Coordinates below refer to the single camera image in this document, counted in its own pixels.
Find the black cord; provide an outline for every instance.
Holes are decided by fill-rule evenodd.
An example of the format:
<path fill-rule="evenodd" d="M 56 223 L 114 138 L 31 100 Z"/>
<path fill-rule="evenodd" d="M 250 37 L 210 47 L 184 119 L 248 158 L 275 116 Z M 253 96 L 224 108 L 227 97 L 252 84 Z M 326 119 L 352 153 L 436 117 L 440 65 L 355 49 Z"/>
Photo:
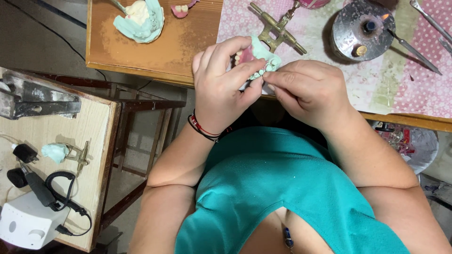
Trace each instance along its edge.
<path fill-rule="evenodd" d="M 145 88 L 145 87 L 146 87 L 147 85 L 149 85 L 151 82 L 152 82 L 152 80 L 150 80 L 149 82 L 147 82 L 146 85 L 144 85 L 144 86 L 138 88 L 137 91 L 139 91 L 139 90 Z"/>
<path fill-rule="evenodd" d="M 62 195 L 60 195 L 58 192 L 55 191 L 55 189 L 52 187 L 52 181 L 55 177 L 66 177 L 69 180 L 71 180 L 71 183 L 69 184 L 69 188 L 67 190 L 67 196 L 64 197 Z M 74 233 L 70 232 L 69 229 L 67 229 L 66 227 L 64 227 L 63 225 L 58 225 L 56 227 L 56 231 L 60 232 L 61 234 L 65 234 L 65 235 L 69 235 L 69 236 L 82 236 L 86 233 L 88 233 L 91 230 L 91 227 L 93 226 L 93 222 L 91 220 L 91 217 L 88 215 L 88 213 L 86 212 L 86 210 L 77 205 L 76 203 L 74 203 L 73 201 L 71 201 L 71 190 L 72 190 L 72 184 L 75 181 L 75 175 L 71 172 L 66 172 L 66 171 L 57 171 L 57 172 L 53 172 L 52 174 L 50 174 L 45 181 L 45 185 L 47 187 L 47 189 L 50 190 L 50 192 L 52 193 L 52 195 L 55 197 L 55 199 L 61 203 L 63 203 L 63 207 L 62 208 L 58 208 L 58 203 L 55 204 L 51 204 L 49 207 L 54 210 L 54 211 L 61 211 L 63 210 L 66 206 L 68 206 L 69 208 L 72 208 L 75 212 L 78 212 L 81 216 L 86 216 L 88 217 L 89 220 L 89 229 L 87 231 L 85 231 L 82 234 L 79 235 L 74 235 Z"/>
<path fill-rule="evenodd" d="M 77 55 L 79 55 L 83 61 L 86 61 L 85 58 L 76 50 L 74 49 L 74 47 L 66 40 L 64 39 L 64 37 L 62 37 L 59 33 L 55 32 L 53 29 L 51 29 L 50 27 L 44 25 L 41 21 L 35 19 L 32 15 L 28 14 L 28 12 L 24 11 L 23 9 L 21 9 L 19 6 L 11 3 L 8 0 L 3 0 L 5 1 L 7 4 L 13 6 L 14 8 L 18 9 L 20 12 L 22 12 L 23 14 L 25 14 L 26 16 L 28 16 L 29 18 L 31 18 L 31 20 L 33 20 L 34 22 L 42 25 L 44 28 L 46 28 L 47 30 L 49 30 L 50 32 L 54 33 L 55 35 L 57 35 L 59 38 L 61 38 L 64 42 L 66 42 L 67 45 L 69 45 L 69 47 L 72 49 L 72 51 L 74 51 L 75 53 L 77 53 Z M 107 81 L 107 77 L 99 70 L 95 69 L 98 73 L 100 73 L 102 76 L 104 76 L 105 81 Z"/>

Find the teal top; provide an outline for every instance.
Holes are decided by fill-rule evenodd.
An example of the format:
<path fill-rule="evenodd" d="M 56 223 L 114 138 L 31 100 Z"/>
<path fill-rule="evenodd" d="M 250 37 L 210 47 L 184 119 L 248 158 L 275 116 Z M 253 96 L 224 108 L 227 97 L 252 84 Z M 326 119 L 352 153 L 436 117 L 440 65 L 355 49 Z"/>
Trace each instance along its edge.
<path fill-rule="evenodd" d="M 309 223 L 335 254 L 409 254 L 325 148 L 269 127 L 237 130 L 213 147 L 174 252 L 237 254 L 280 207 Z"/>

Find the person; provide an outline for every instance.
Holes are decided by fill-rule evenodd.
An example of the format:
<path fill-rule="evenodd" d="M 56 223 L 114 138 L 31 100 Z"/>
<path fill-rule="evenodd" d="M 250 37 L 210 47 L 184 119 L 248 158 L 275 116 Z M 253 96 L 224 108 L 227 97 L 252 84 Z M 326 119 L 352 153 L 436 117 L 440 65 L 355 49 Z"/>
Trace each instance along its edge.
<path fill-rule="evenodd" d="M 195 114 L 152 167 L 128 253 L 452 253 L 411 168 L 351 106 L 342 71 L 298 60 L 240 92 L 265 65 L 226 72 L 250 44 L 234 37 L 194 57 Z M 272 127 L 215 142 L 264 81 L 328 149 Z"/>

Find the black handpiece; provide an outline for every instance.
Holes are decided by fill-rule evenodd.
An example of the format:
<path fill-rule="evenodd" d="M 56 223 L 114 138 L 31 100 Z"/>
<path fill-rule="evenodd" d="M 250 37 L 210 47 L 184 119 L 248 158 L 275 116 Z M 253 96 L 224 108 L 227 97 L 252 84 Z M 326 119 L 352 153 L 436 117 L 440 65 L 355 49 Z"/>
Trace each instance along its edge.
<path fill-rule="evenodd" d="M 40 178 L 35 172 L 33 172 L 25 163 L 20 162 L 20 168 L 25 175 L 25 179 L 28 182 L 31 190 L 36 194 L 36 197 L 41 201 L 45 207 L 50 206 L 56 202 L 55 197 L 52 195 L 49 189 L 47 189 L 44 180 Z"/>

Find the wooden table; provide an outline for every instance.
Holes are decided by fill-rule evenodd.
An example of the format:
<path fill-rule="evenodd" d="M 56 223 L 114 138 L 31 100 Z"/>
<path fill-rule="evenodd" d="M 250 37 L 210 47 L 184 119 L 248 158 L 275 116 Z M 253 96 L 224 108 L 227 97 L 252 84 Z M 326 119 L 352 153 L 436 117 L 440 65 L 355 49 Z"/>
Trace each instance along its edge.
<path fill-rule="evenodd" d="M 135 0 L 120 0 L 124 6 Z M 207 46 L 215 44 L 222 0 L 203 0 L 190 9 L 184 19 L 171 13 L 172 4 L 188 0 L 159 0 L 164 9 L 165 24 L 160 37 L 151 44 L 139 44 L 123 36 L 113 20 L 121 15 L 109 0 L 88 1 L 86 65 L 155 80 L 193 87 L 191 61 Z M 362 112 L 366 119 L 452 132 L 452 119 L 417 114 L 380 115 Z"/>
<path fill-rule="evenodd" d="M 83 167 L 75 180 L 71 199 L 86 209 L 92 218 L 93 225 L 91 230 L 83 236 L 60 234 L 56 240 L 90 252 L 96 244 L 99 232 L 141 196 L 155 158 L 163 150 L 171 112 L 174 108 L 184 107 L 185 102 L 165 100 L 100 80 L 48 74 L 24 74 L 7 69 L 2 69 L 2 73 L 3 75 L 12 75 L 18 80 L 25 80 L 76 96 L 81 102 L 81 110 L 74 119 L 60 115 L 22 117 L 18 120 L 0 117 L 0 135 L 6 137 L 6 139 L 0 138 L 0 195 L 2 195 L 2 201 L 6 198 L 10 201 L 31 190 L 29 186 L 26 186 L 21 189 L 12 188 L 9 191 L 12 185 L 6 177 L 7 171 L 19 165 L 12 153 L 11 140 L 20 144 L 26 143 L 38 152 L 39 161 L 36 164 L 30 163 L 29 166 L 42 179 L 46 179 L 49 174 L 60 170 L 75 174 L 78 165 L 76 161 L 72 160 L 64 160 L 62 163 L 56 164 L 49 157 L 43 157 L 41 153 L 43 145 L 67 143 L 82 149 L 85 142 L 88 141 L 86 159 L 89 164 Z M 98 95 L 81 87 L 105 89 L 109 96 Z M 131 99 L 117 99 L 116 94 L 119 89 L 130 92 Z M 135 112 L 143 110 L 160 110 L 149 165 L 145 173 L 123 167 L 128 135 L 133 124 L 133 115 Z M 116 156 L 119 156 L 118 165 L 113 164 L 113 159 Z M 137 174 L 142 177 L 142 182 L 111 209 L 104 211 L 112 167 Z M 55 184 L 53 185 L 55 190 L 66 196 L 69 181 L 64 178 L 55 178 L 55 183 L 59 185 L 59 188 L 55 187 Z M 82 233 L 88 229 L 89 221 L 85 216 L 81 217 L 71 209 L 64 226 L 75 234 Z"/>

